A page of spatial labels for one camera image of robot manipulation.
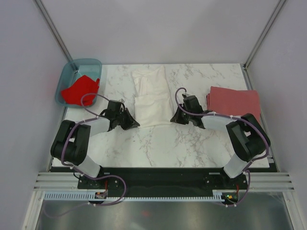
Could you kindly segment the white t shirt red print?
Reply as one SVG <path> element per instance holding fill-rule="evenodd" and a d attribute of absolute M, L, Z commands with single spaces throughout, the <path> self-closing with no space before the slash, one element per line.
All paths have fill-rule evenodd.
<path fill-rule="evenodd" d="M 165 67 L 131 72 L 136 89 L 135 119 L 140 128 L 169 125 L 174 108 L 166 80 Z"/>

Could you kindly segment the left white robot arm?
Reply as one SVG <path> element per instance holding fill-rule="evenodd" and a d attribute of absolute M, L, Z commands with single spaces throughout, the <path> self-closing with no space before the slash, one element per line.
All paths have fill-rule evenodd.
<path fill-rule="evenodd" d="M 132 117 L 121 101 L 108 101 L 107 108 L 93 118 L 74 122 L 63 120 L 52 143 L 50 154 L 64 166 L 86 175 L 89 184 L 101 188 L 105 184 L 103 168 L 87 154 L 89 139 L 120 126 L 123 130 L 140 124 Z"/>

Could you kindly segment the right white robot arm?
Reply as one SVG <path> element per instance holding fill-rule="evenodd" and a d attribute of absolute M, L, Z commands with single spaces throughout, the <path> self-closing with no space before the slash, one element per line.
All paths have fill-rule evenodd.
<path fill-rule="evenodd" d="M 177 110 L 172 123 L 187 125 L 191 122 L 196 127 L 223 131 L 229 136 L 234 155 L 223 167 L 224 173 L 219 180 L 222 187 L 232 188 L 237 183 L 237 177 L 253 162 L 268 156 L 270 139 L 254 115 L 231 116 L 204 111 L 196 96 L 185 93 L 182 96 L 183 103 L 179 103 L 175 96 Z"/>

